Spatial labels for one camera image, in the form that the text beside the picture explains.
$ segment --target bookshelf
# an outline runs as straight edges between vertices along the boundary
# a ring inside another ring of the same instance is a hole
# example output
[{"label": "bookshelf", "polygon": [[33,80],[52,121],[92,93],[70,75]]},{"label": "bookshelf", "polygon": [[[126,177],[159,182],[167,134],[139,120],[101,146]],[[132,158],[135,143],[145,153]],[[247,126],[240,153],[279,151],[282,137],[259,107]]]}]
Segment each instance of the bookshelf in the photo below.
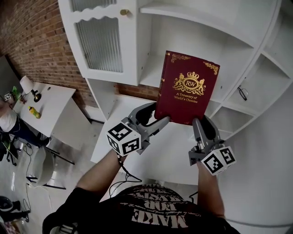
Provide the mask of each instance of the bookshelf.
[{"label": "bookshelf", "polygon": [[[113,83],[159,87],[166,50],[221,66],[206,115],[223,139],[254,121],[292,83],[290,0],[59,0],[59,5],[104,127],[113,124],[114,112],[115,118],[125,117],[117,114]],[[247,101],[239,86],[248,91]]]}]

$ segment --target cabinet door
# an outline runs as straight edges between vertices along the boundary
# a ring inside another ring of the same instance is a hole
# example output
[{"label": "cabinet door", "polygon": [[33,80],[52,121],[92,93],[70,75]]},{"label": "cabinet door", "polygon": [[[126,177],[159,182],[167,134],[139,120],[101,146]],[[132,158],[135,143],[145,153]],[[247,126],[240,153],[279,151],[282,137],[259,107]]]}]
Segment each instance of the cabinet door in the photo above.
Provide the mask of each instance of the cabinet door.
[{"label": "cabinet door", "polygon": [[136,85],[136,1],[59,0],[59,6],[82,76]]}]

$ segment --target gold crown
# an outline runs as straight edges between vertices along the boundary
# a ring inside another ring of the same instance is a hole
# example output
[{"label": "gold crown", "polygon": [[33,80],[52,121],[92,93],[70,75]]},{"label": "gold crown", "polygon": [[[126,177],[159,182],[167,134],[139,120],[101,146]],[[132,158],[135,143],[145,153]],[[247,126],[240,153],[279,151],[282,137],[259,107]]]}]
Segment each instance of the gold crown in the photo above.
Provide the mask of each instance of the gold crown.
[{"label": "gold crown", "polygon": [[200,76],[198,74],[196,74],[195,72],[188,72],[187,77],[195,78],[197,80]]}]

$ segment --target white shirt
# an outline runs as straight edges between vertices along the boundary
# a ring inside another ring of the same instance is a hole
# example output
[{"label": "white shirt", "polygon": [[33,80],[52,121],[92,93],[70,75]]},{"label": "white shirt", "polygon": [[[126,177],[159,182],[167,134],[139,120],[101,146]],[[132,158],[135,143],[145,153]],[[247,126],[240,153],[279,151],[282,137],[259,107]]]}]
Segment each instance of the white shirt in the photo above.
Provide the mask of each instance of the white shirt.
[{"label": "white shirt", "polygon": [[0,117],[0,127],[3,132],[9,132],[15,125],[17,114],[9,109],[4,115]]}]

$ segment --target eyeglasses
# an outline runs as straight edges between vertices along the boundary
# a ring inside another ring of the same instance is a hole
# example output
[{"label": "eyeglasses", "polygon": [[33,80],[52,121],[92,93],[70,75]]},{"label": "eyeglasses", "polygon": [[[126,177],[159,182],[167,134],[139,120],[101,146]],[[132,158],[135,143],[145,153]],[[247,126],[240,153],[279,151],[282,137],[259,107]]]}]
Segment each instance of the eyeglasses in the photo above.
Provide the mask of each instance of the eyeglasses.
[{"label": "eyeglasses", "polygon": [[239,93],[241,97],[244,99],[244,101],[247,101],[248,91],[246,89],[241,89],[240,87],[241,85],[237,89],[239,90]]}]

